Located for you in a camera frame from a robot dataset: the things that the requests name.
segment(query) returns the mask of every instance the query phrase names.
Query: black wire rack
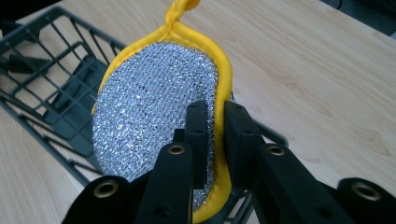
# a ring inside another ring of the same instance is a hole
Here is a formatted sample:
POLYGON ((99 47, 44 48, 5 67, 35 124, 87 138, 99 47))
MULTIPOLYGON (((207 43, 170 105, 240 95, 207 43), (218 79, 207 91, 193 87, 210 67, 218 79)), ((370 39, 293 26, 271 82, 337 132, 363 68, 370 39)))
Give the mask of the black wire rack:
POLYGON ((61 7, 0 41, 0 106, 83 186, 101 174, 92 107, 103 75, 125 47, 61 7))

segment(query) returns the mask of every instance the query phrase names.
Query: light wood surface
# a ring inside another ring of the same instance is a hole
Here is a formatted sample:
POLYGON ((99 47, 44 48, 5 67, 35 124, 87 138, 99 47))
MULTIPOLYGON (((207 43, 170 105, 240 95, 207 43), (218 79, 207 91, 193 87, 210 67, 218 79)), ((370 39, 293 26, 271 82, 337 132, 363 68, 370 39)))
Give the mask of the light wood surface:
MULTIPOLYGON (((129 44, 171 2, 57 5, 129 44)), ((223 47, 236 102, 283 133, 314 177, 361 177, 396 195, 395 40, 317 0, 202 0, 182 20, 223 47)), ((82 187, 4 110, 0 123, 0 223, 61 223, 82 187)))

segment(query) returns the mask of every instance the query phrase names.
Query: black plastic part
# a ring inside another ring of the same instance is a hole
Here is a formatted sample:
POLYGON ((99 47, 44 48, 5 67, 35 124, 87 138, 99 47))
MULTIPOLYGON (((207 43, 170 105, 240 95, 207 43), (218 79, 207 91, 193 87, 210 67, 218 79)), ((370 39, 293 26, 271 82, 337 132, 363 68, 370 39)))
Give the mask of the black plastic part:
POLYGON ((128 188, 129 182, 119 176, 106 175, 93 180, 74 200, 63 224, 126 223, 124 202, 128 199, 128 188), (115 192, 99 198, 95 196, 96 189, 104 196, 106 191, 115 192))
POLYGON ((52 130, 97 170, 100 166, 93 155, 91 109, 95 103, 92 97, 98 91, 105 71, 106 66, 95 58, 84 58, 70 80, 59 89, 49 105, 52 109, 43 115, 52 130))
POLYGON ((175 129, 172 142, 184 142, 184 129, 175 129))
POLYGON ((0 69, 8 71, 8 60, 3 57, 0 57, 0 69))
POLYGON ((0 7, 0 21, 17 21, 44 7, 48 7, 60 0, 10 0, 2 1, 0 7))
POLYGON ((137 210, 139 209, 139 205, 142 203, 142 198, 145 193, 146 186, 148 185, 150 176, 151 171, 148 171, 144 175, 138 177, 129 185, 129 193, 128 196, 125 198, 126 205, 124 208, 124 212, 126 214, 126 221, 124 223, 134 223, 134 219, 137 216, 137 210))
POLYGON ((192 223, 192 149, 164 146, 155 162, 134 223, 192 223))
POLYGON ((260 222, 354 223, 288 148, 263 145, 256 164, 262 181, 256 181, 253 202, 266 203, 255 204, 262 209, 256 210, 260 222))
POLYGON ((193 149, 193 186, 203 189, 207 183, 207 115, 205 102, 198 101, 187 106, 185 142, 193 149))
MULTIPOLYGON (((16 30, 16 29, 18 29, 18 28, 20 28, 22 26, 23 26, 23 24, 17 23, 15 21, 3 20, 2 21, 2 27, 3 27, 2 28, 2 35, 3 36, 8 35, 11 32, 13 32, 14 30, 16 30)), ((37 37, 39 37, 40 36, 40 31, 35 31, 35 35, 37 37)), ((34 41, 32 38, 30 38, 28 36, 26 37, 26 40, 27 41, 34 41)))
POLYGON ((335 199, 357 223, 396 223, 396 199, 368 180, 341 180, 335 199))
POLYGON ((224 107, 225 155, 233 186, 251 189, 255 173, 254 154, 264 142, 246 109, 227 102, 224 107))
POLYGON ((41 68, 43 65, 46 63, 49 63, 50 60, 47 59, 40 59, 40 58, 31 58, 31 57, 24 57, 24 60, 21 57, 18 57, 17 55, 9 55, 9 60, 8 60, 8 71, 11 73, 22 73, 22 74, 31 74, 35 70, 41 68), (29 60, 35 67, 35 69, 31 66, 29 66, 28 63, 26 63, 24 60, 29 60))

